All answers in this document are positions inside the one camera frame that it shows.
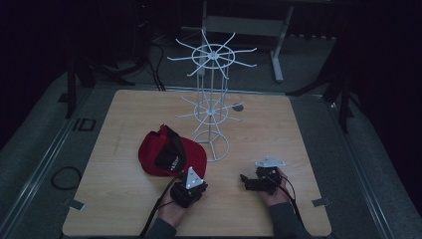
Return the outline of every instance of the red cap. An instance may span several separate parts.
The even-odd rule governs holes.
[[[204,178],[207,155],[197,142],[179,136],[167,125],[151,131],[140,145],[138,158],[145,172],[155,176],[177,176],[189,167]]]

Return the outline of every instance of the hand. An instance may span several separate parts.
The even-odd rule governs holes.
[[[183,208],[179,206],[176,202],[173,202],[173,198],[171,198],[170,196],[170,191],[173,186],[174,186],[174,183],[168,188],[167,192],[162,198],[160,206],[161,205],[163,206],[158,209],[158,217],[166,221],[168,224],[170,224],[174,228],[177,228],[177,226],[182,221],[183,216],[187,211],[187,208]]]
[[[278,167],[277,167],[277,171],[283,177],[280,185],[286,191],[288,191],[288,189],[286,188],[286,182],[287,182],[286,179],[288,177]],[[265,204],[267,204],[268,207],[279,204],[279,203],[290,202],[289,196],[279,187],[277,187],[277,190],[273,195],[270,195],[266,191],[259,191],[258,194],[260,194],[261,198],[264,200]]]

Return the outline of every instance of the black cable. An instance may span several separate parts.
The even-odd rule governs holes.
[[[113,71],[113,72],[118,74],[119,76],[125,76],[137,70],[141,72],[142,71],[141,68],[144,67],[146,63],[147,63],[146,59],[138,59],[134,62],[134,66],[126,68],[126,69],[118,70],[118,71]]]
[[[59,173],[61,173],[62,171],[64,171],[64,170],[67,170],[67,169],[71,169],[71,170],[73,170],[73,171],[75,171],[77,174],[78,174],[78,184],[77,185],[75,185],[75,186],[69,186],[69,187],[63,187],[63,186],[59,186],[57,183],[56,183],[56,177],[57,177],[57,175],[59,174]],[[77,169],[77,168],[75,168],[75,167],[73,167],[73,166],[66,166],[66,167],[62,167],[61,169],[59,169],[58,171],[56,171],[54,174],[53,174],[53,176],[52,176],[52,178],[51,178],[51,183],[52,183],[52,185],[55,187],[55,188],[57,188],[57,189],[60,189],[60,190],[72,190],[72,189],[76,189],[76,188],[78,188],[78,186],[79,186],[79,184],[80,184],[80,182],[81,182],[81,180],[82,180],[82,174],[81,174],[81,172]]]
[[[286,195],[288,195],[288,197],[290,198],[290,200],[291,200],[291,203],[292,203],[292,206],[293,206],[293,208],[294,208],[294,210],[295,210],[295,214],[296,214],[296,216],[298,217],[298,220],[301,222],[301,224],[305,227],[305,224],[304,224],[304,221],[302,220],[302,216],[301,216],[301,213],[299,212],[299,208],[298,208],[298,204],[296,203],[296,193],[295,193],[295,189],[293,188],[293,185],[291,184],[291,182],[288,180],[288,179],[286,179],[285,177],[283,177],[283,176],[280,176],[280,178],[283,180],[285,180],[286,182],[288,182],[289,183],[289,185],[291,186],[291,188],[292,188],[292,190],[293,190],[293,192],[294,192],[294,197],[295,198],[293,198],[292,196],[291,196],[291,194],[285,189],[285,188],[283,188],[280,184],[278,184],[276,181],[274,181],[272,178],[271,178],[271,176],[270,175],[268,175],[266,172],[264,172],[266,175],[267,175],[267,178],[270,180],[270,181],[272,181],[276,186],[278,186],[280,189],[282,189],[282,191],[284,192],[284,193],[286,193]]]
[[[161,196],[155,202],[154,207],[152,208],[151,212],[149,213],[148,220],[146,221],[145,226],[142,229],[142,232],[140,232],[140,234],[139,234],[139,237],[140,238],[144,238],[146,236],[146,231],[148,231],[149,225],[152,222],[152,218],[154,217],[155,212],[158,210],[158,208],[161,207],[160,204],[161,204],[162,199],[164,198],[165,193],[168,191],[168,189],[170,188],[170,186],[173,184],[173,182],[176,179],[177,179],[177,177],[173,177],[173,179],[171,179],[171,181],[167,184],[167,186],[165,187],[164,191],[162,192]]]
[[[165,204],[162,204],[161,206],[159,206],[157,209],[160,209],[161,207],[163,207],[163,206],[166,206],[166,205],[168,205],[168,204],[171,204],[171,203],[173,203],[173,202],[175,202],[174,200],[173,201],[171,201],[171,202],[167,202],[167,203],[165,203]]]
[[[158,60],[158,63],[157,63],[157,66],[156,66],[156,69],[155,70],[154,70],[154,67],[152,66],[151,61],[148,59],[149,68],[152,71],[152,76],[154,78],[154,81],[155,81],[155,84],[157,85],[158,90],[165,92],[165,86],[161,82],[161,80],[159,78],[159,74],[158,74],[158,72],[159,72],[159,66],[161,65],[161,61],[162,61],[162,58],[164,56],[164,51],[162,50],[162,48],[160,46],[158,46],[157,44],[155,44],[153,42],[151,42],[151,46],[158,48],[160,50],[160,52],[161,52],[161,55],[159,57],[159,60]]]

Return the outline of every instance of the metal spinner rack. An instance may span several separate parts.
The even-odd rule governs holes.
[[[190,57],[185,58],[167,58],[171,61],[191,60],[197,67],[195,71],[187,75],[188,77],[192,77],[196,74],[198,93],[197,101],[195,103],[182,97],[184,101],[195,106],[193,114],[177,117],[196,117],[196,119],[200,122],[198,128],[193,131],[193,133],[197,133],[194,140],[199,143],[208,143],[211,146],[212,158],[208,158],[208,161],[219,161],[229,152],[229,140],[220,130],[219,124],[226,119],[240,120],[229,117],[228,109],[241,108],[243,103],[234,104],[229,107],[225,105],[226,94],[228,91],[229,67],[232,64],[239,64],[249,68],[257,66],[236,61],[237,53],[249,53],[254,52],[257,49],[233,51],[227,47],[227,44],[235,37],[235,35],[236,33],[233,33],[233,35],[223,45],[210,44],[202,31],[203,45],[197,48],[184,44],[176,39],[177,43],[180,45],[192,49],[192,54]],[[206,79],[206,70],[210,71],[209,79]],[[214,84],[218,73],[221,74],[221,88],[215,89]],[[207,80],[209,80],[209,89],[205,89],[204,87],[204,82]],[[201,126],[206,126],[207,129],[198,132]],[[225,150],[222,150],[224,152],[221,154],[217,153],[216,150],[216,142],[219,138],[224,140],[226,146]]]

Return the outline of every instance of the sleeve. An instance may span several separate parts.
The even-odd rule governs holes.
[[[146,239],[174,238],[176,229],[161,218],[156,218],[154,224],[146,234]]]
[[[273,205],[269,209],[273,221],[275,238],[313,238],[298,220],[292,204],[289,202]]]

